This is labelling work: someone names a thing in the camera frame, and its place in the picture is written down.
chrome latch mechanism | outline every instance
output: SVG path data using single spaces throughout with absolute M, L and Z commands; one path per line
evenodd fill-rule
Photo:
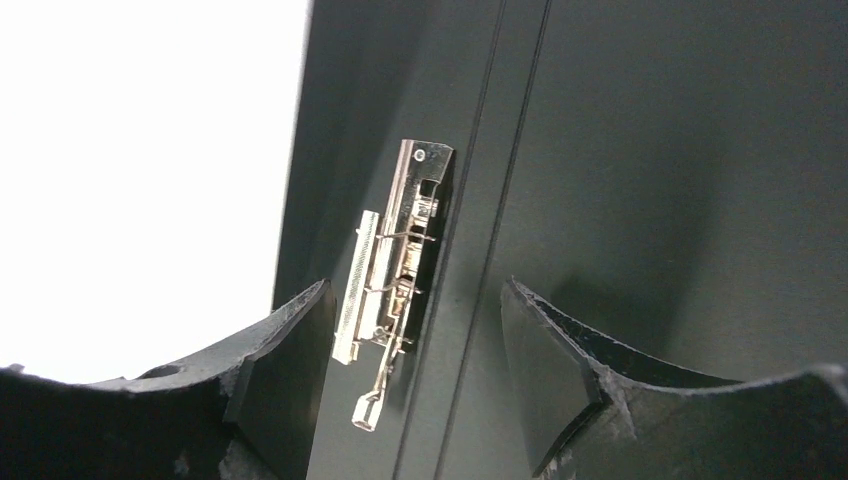
M 419 270 L 422 254 L 435 260 L 438 238 L 432 221 L 446 207 L 442 196 L 453 149 L 438 143 L 404 140 L 386 213 L 365 210 L 357 229 L 332 357 L 356 361 L 364 342 L 384 348 L 374 387 L 359 397 L 353 424 L 373 432 L 386 398 L 395 359 L 414 339 L 407 334 L 410 310 L 423 312 L 426 289 Z

screw hole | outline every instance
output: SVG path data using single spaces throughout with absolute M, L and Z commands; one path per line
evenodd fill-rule
M 144 375 L 138 377 L 138 379 L 168 377 L 175 373 L 180 373 L 180 371 L 182 371 L 182 367 L 178 367 L 177 365 L 162 365 L 161 367 L 152 368 L 146 371 Z

metal bracket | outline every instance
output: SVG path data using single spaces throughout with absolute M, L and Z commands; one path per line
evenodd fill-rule
M 385 215 L 365 210 L 357 229 L 332 357 L 349 365 L 363 342 L 384 348 L 374 386 L 353 413 L 353 424 L 369 432 L 380 417 L 394 361 L 414 342 L 406 331 L 410 305 L 429 289 L 418 285 L 418 272 L 425 242 L 437 240 L 430 220 L 445 205 L 439 186 L 452 155 L 447 145 L 403 140 Z

metal latch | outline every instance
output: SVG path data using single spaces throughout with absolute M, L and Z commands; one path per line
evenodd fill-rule
M 433 219 L 446 207 L 446 189 L 439 187 L 452 155 L 447 145 L 403 140 L 385 215 L 365 210 L 357 229 L 332 357 L 349 365 L 363 343 L 384 349 L 377 380 L 353 412 L 353 424 L 369 432 L 380 417 L 395 359 L 415 340 L 407 332 L 410 311 L 423 312 L 420 304 L 426 303 L 430 286 L 422 284 L 419 270 L 422 256 L 436 258 Z

white background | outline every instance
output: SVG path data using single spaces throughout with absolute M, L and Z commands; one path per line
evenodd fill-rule
M 307 17 L 0 2 L 0 367 L 130 378 L 267 316 Z

